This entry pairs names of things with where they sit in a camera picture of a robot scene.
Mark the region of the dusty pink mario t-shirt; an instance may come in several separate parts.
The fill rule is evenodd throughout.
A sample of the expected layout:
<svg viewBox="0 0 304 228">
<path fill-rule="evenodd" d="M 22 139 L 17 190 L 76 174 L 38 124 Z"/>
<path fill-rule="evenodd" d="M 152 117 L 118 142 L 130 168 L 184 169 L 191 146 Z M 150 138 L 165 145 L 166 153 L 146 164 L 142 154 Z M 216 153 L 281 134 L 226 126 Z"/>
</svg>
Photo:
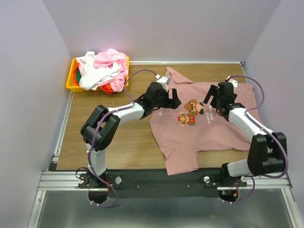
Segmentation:
<svg viewBox="0 0 304 228">
<path fill-rule="evenodd" d="M 177 90 L 181 105 L 154 111 L 150 127 L 165 156 L 168 175 L 197 170 L 201 151 L 249 150 L 251 140 L 203 103 L 212 82 L 194 83 L 171 67 L 166 75 L 171 78 L 168 88 Z"/>
</svg>

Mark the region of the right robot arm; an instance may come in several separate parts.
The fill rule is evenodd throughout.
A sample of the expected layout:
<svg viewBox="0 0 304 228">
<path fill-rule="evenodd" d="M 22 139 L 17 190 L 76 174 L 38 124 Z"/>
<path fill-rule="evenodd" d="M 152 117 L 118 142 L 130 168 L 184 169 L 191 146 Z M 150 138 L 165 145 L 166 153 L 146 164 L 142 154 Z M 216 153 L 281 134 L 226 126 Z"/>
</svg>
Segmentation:
<svg viewBox="0 0 304 228">
<path fill-rule="evenodd" d="M 241 103 L 237 103 L 234 90 L 234 84 L 229 81 L 211 85 L 203 101 L 211 104 L 220 116 L 234 124 L 251 141 L 247 159 L 224 163 L 221 177 L 281 178 L 289 167 L 286 136 L 266 128 Z"/>
</svg>

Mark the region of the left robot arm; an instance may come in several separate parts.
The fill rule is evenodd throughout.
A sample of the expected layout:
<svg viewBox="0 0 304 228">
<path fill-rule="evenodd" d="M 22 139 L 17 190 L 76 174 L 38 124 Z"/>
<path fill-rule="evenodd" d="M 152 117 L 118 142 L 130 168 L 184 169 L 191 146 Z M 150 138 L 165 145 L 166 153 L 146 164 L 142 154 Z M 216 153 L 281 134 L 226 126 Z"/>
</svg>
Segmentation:
<svg viewBox="0 0 304 228">
<path fill-rule="evenodd" d="M 90 178 L 97 184 L 109 185 L 102 178 L 107 171 L 106 148 L 111 144 L 120 125 L 144 119 L 160 108 L 177 109 L 180 105 L 177 89 L 169 89 L 167 83 L 158 80 L 152 82 L 144 94 L 128 105 L 116 108 L 97 106 L 80 131 L 87 146 Z"/>
</svg>

